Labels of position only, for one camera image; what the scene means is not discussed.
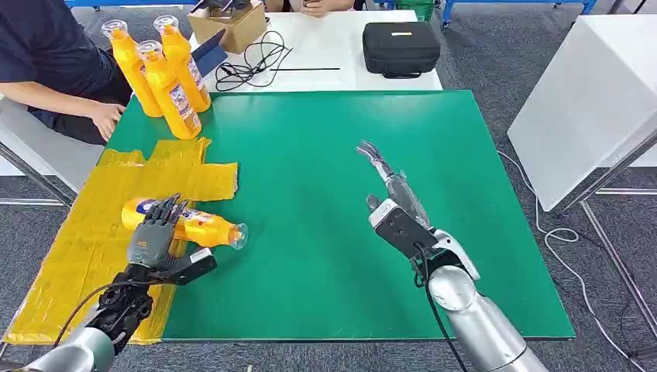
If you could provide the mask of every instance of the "standing bottle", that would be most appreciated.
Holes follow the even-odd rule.
[[[114,19],[103,23],[101,29],[109,38],[114,59],[135,92],[144,114],[152,118],[161,117],[162,110],[146,82],[144,64],[137,52],[135,40],[128,34],[128,25],[122,20]]]
[[[210,94],[203,84],[201,72],[191,57],[191,46],[178,30],[178,19],[172,15],[155,18],[153,26],[162,36],[164,56],[176,71],[185,94],[196,112],[203,112],[210,107]]]
[[[196,137],[201,131],[201,120],[190,106],[176,72],[168,67],[162,45],[155,40],[147,40],[137,47],[146,66],[146,81],[162,108],[171,132],[181,140]]]

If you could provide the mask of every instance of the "person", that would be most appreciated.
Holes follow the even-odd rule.
[[[104,145],[132,90],[64,0],[0,5],[0,94],[65,136]]]
[[[328,12],[349,10],[354,0],[267,0],[269,12],[301,12],[321,18]]]

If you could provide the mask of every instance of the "floor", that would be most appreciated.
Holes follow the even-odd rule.
[[[595,13],[604,13],[610,0],[600,0]],[[532,87],[568,33],[581,8],[550,4],[481,5],[458,4],[448,29],[441,29],[437,17],[432,21],[442,44],[438,63],[445,88],[465,88],[474,92],[490,134],[499,150],[514,157],[506,137],[513,118]],[[128,21],[137,40],[155,37],[150,22],[163,12],[183,19],[185,9],[74,9],[74,14],[99,45],[107,44],[98,32],[107,19]],[[534,226],[534,199],[513,167],[509,178],[545,258],[569,314],[576,338],[566,342],[530,342],[530,346],[551,371],[631,371],[626,360],[616,354],[597,330],[584,308],[580,285],[544,247]],[[657,184],[653,170],[631,170],[616,184],[642,186]],[[0,198],[7,196],[45,196],[20,177],[0,179]],[[593,198],[591,207],[598,214],[612,241],[644,291],[652,310],[657,312],[657,242],[655,209],[657,201],[647,198]],[[0,206],[0,250],[8,259],[0,261],[0,272],[10,273],[0,287],[0,332],[4,331],[20,306],[24,294],[39,270],[39,262],[63,221],[65,214],[44,209]],[[546,215],[544,226],[569,226],[585,236],[578,243],[553,243],[554,249],[588,284],[592,306],[612,338],[625,350],[655,345],[636,307],[629,301],[612,263],[601,248],[581,208],[568,215]],[[26,362],[46,348],[10,346],[5,357]],[[643,360],[646,370],[657,370],[657,360]],[[225,370],[253,372],[281,370],[312,371],[457,371],[458,366],[444,343],[195,343],[129,346],[118,357],[113,371],[127,370]]]

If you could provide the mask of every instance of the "bottle cap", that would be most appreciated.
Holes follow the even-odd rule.
[[[155,40],[146,40],[137,44],[137,50],[145,60],[157,60],[162,56],[162,44]]]
[[[170,35],[178,31],[178,18],[172,15],[160,15],[153,21],[153,27],[163,35]]]
[[[113,19],[103,23],[101,30],[110,39],[122,39],[128,36],[128,24],[121,19]]]
[[[228,244],[235,250],[241,250],[249,238],[249,228],[245,223],[240,223],[231,227],[228,234]]]

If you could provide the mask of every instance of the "green table mat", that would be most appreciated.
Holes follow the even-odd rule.
[[[442,338],[408,261],[369,226],[365,197],[385,187],[361,139],[404,170],[523,336],[574,336],[469,91],[213,95],[200,117],[205,161],[239,162],[239,190],[198,207],[250,237],[214,248],[217,269],[177,289],[163,339]],[[133,100],[108,148],[148,157],[172,138]]]

